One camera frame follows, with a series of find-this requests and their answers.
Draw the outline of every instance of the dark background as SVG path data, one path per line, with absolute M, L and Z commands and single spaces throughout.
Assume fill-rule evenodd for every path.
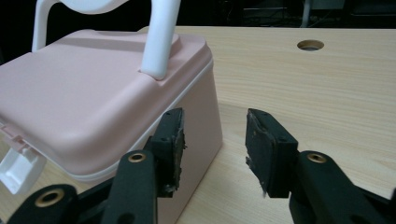
M 0 0 L 0 64 L 31 50 L 35 1 Z M 396 0 L 346 0 L 346 5 L 354 7 L 312 10 L 309 27 L 396 28 Z M 130 0 L 105 14 L 83 15 L 56 4 L 49 13 L 47 44 L 82 29 L 137 31 L 149 25 L 150 8 L 150 0 Z M 177 25 L 298 28 L 303 8 L 304 0 L 181 0 Z

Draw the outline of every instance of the white plastic part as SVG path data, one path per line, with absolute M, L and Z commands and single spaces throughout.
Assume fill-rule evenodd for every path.
M 32 52 L 46 46 L 47 21 L 50 8 L 59 2 L 83 14 L 101 14 L 113 10 L 128 0 L 37 0 L 35 4 L 35 29 Z
M 140 71 L 157 80 L 166 75 L 180 0 L 151 0 L 148 40 Z
M 46 161 L 30 148 L 21 153 L 10 148 L 0 163 L 0 181 L 12 194 L 26 193 L 41 175 Z
M 32 52 L 46 46 L 50 8 L 59 2 L 84 14 L 100 14 L 119 7 L 128 0 L 37 0 Z M 157 80 L 166 75 L 172 37 L 177 22 L 180 0 L 151 0 L 148 40 L 140 71 Z

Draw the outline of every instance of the round hole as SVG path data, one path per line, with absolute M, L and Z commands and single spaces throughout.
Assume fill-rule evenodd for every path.
M 134 215 L 131 213 L 125 213 L 119 216 L 117 220 L 118 224 L 133 224 L 134 223 Z
M 318 49 L 323 49 L 324 44 L 318 40 L 303 40 L 297 44 L 299 49 L 307 50 L 307 51 L 314 51 Z
M 64 191 L 62 189 L 52 189 L 40 195 L 35 200 L 35 206 L 37 207 L 48 207 L 56 204 L 64 197 Z
M 326 158 L 323 157 L 322 155 L 316 154 L 316 153 L 310 153 L 308 154 L 308 159 L 317 163 L 324 163 L 326 162 Z
M 371 222 L 368 221 L 365 217 L 353 215 L 350 217 L 350 220 L 352 220 L 353 223 L 359 223 L 359 224 L 370 224 Z
M 146 159 L 146 155 L 143 153 L 135 153 L 129 156 L 128 161 L 130 162 L 140 162 Z

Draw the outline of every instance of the pink plastic box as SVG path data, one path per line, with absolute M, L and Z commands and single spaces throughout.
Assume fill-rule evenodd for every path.
M 77 180 L 109 178 L 163 112 L 183 107 L 180 188 L 159 200 L 159 222 L 177 220 L 221 145 L 212 55 L 201 37 L 174 35 L 166 75 L 156 80 L 140 72 L 146 39 L 83 30 L 0 66 L 0 129 L 12 147 L 0 179 L 11 191 L 29 189 L 43 158 Z

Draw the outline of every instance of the white handle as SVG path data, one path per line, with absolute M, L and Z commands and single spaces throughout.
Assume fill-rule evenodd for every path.
M 148 40 L 140 69 L 157 80 L 165 77 L 180 0 L 151 0 Z
M 46 46 L 47 21 L 50 8 L 59 2 L 83 14 L 100 14 L 113 10 L 128 0 L 37 0 L 35 4 L 35 29 L 32 52 Z
M 126 1 L 128 0 L 37 0 L 32 52 L 46 46 L 47 20 L 54 4 L 62 2 L 80 13 L 99 14 L 111 11 Z M 151 0 L 148 40 L 140 71 L 157 80 L 163 79 L 166 74 L 179 6 L 180 0 Z

